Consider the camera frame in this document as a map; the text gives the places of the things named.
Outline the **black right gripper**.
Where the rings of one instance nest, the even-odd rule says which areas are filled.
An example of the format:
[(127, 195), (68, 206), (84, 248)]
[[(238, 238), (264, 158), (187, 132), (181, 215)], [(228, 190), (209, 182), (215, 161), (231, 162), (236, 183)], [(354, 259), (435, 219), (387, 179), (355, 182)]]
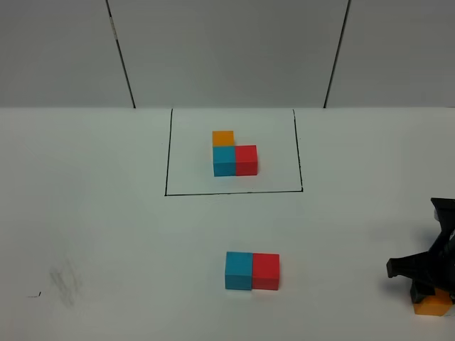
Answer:
[(386, 264), (390, 278), (412, 279), (410, 295), (413, 304), (435, 296), (435, 288), (454, 293), (454, 200), (433, 197), (431, 202), (441, 232), (428, 251), (391, 258)]

